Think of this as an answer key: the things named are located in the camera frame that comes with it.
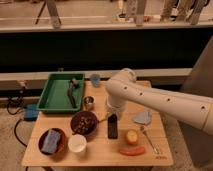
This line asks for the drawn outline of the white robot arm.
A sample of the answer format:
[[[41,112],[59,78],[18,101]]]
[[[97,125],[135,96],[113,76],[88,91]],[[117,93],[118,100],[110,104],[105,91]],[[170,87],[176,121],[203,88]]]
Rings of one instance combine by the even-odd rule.
[[[124,68],[106,81],[106,108],[110,113],[120,116],[130,101],[213,135],[213,98],[145,87],[136,79],[133,70]]]

